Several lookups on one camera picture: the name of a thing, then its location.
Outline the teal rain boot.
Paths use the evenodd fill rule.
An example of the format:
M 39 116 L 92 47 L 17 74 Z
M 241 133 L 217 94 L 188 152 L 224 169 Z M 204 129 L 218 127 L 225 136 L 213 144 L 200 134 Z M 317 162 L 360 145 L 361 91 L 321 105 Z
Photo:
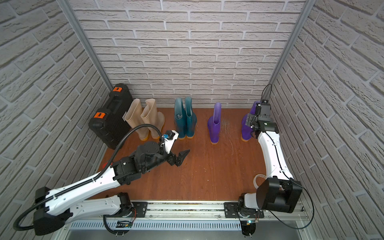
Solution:
M 191 139 L 195 135 L 195 128 L 197 124 L 197 116 L 193 111 L 192 106 L 192 98 L 186 97 L 185 98 L 185 110 L 186 110 L 186 117 L 187 117 L 187 138 Z
M 187 131 L 187 120 L 186 120 L 186 111 L 183 106 L 183 101 L 181 98 L 175 99 L 175 114 L 174 114 L 174 122 L 176 131 L 179 133 L 179 139 L 183 140 L 186 137 Z

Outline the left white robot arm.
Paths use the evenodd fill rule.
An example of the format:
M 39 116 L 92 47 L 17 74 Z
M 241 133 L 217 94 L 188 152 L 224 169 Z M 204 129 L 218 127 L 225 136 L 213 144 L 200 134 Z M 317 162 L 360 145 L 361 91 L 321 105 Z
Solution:
M 129 185 L 164 162 L 180 166 L 189 150 L 175 155 L 164 144 L 147 142 L 127 157 L 107 164 L 99 173 L 61 189 L 47 187 L 36 191 L 35 204 L 16 218 L 16 231 L 34 230 L 37 236 L 53 233 L 65 224 L 99 215 L 107 218 L 137 216 L 128 193 L 99 200 L 90 198 L 103 191 Z

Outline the beige rain boot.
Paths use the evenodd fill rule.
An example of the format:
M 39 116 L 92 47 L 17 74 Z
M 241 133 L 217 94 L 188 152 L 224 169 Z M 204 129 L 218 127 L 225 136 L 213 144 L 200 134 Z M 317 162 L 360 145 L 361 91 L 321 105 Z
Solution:
M 141 120 L 141 124 L 150 124 L 157 127 L 159 131 L 162 130 L 165 123 L 165 116 L 163 113 L 158 111 L 155 99 L 146 100 L 146 106 L 143 109 L 139 120 Z M 158 139 L 160 137 L 160 134 L 158 134 L 155 129 L 147 128 L 146 130 L 144 130 L 142 137 L 140 137 L 142 141 L 148 139 L 149 131 L 151 132 L 151 136 L 153 139 Z
M 139 125 L 143 125 L 144 121 L 141 118 L 143 108 L 139 99 L 134 99 L 131 103 L 129 110 L 124 114 L 123 119 L 133 129 Z M 149 138 L 148 127 L 143 127 L 135 131 L 141 141 L 146 141 Z

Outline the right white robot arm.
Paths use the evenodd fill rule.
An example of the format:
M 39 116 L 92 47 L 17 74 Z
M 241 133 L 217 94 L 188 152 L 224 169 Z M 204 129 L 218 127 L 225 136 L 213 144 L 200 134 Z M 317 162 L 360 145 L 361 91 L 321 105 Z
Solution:
M 280 145 L 278 125 L 271 118 L 271 105 L 267 100 L 255 102 L 244 117 L 243 124 L 251 129 L 263 152 L 266 179 L 255 193 L 243 193 L 238 200 L 240 207 L 292 213 L 303 187 L 290 173 Z

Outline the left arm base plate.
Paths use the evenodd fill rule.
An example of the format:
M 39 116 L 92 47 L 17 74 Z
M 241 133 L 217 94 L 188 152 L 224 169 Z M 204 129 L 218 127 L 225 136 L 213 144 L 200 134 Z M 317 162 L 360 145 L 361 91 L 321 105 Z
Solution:
M 122 207 L 116 214 L 107 215 L 107 218 L 144 218 L 148 202 L 131 202 L 131 205 Z

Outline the purple rain boot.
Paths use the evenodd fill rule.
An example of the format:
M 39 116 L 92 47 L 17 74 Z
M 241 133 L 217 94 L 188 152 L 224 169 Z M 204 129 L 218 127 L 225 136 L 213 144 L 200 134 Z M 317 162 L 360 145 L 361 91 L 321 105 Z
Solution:
M 217 144 L 219 142 L 219 135 L 221 130 L 221 111 L 222 104 L 215 103 L 214 113 L 208 120 L 208 129 L 210 134 L 210 141 L 212 144 Z
M 257 102 L 257 101 L 253 103 L 253 106 L 249 112 L 251 115 L 255 114 L 256 107 L 258 106 L 259 103 L 260 102 Z M 245 114 L 244 117 L 242 118 L 242 141 L 244 142 L 247 142 L 252 138 L 252 135 L 251 135 L 252 128 L 246 125 L 247 116 L 248 114 Z

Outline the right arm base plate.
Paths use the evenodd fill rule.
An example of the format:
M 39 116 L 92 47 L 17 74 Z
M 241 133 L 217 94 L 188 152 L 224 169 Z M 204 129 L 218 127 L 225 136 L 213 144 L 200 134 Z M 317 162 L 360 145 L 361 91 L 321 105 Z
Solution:
M 262 210 L 239 207 L 238 202 L 224 202 L 225 217 L 234 219 L 263 219 L 265 214 Z

